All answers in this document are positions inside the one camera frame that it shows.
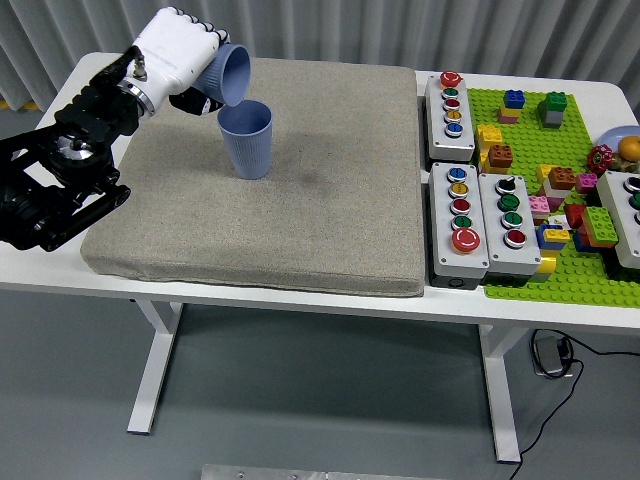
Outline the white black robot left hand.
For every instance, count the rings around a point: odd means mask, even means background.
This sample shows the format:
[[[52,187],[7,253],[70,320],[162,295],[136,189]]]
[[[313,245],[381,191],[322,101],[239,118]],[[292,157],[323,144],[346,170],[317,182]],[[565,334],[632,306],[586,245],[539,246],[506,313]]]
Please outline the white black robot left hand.
[[[121,88],[137,98],[144,117],[151,117],[167,97],[192,87],[229,40],[225,30],[178,8],[162,8],[134,40],[139,52]]]

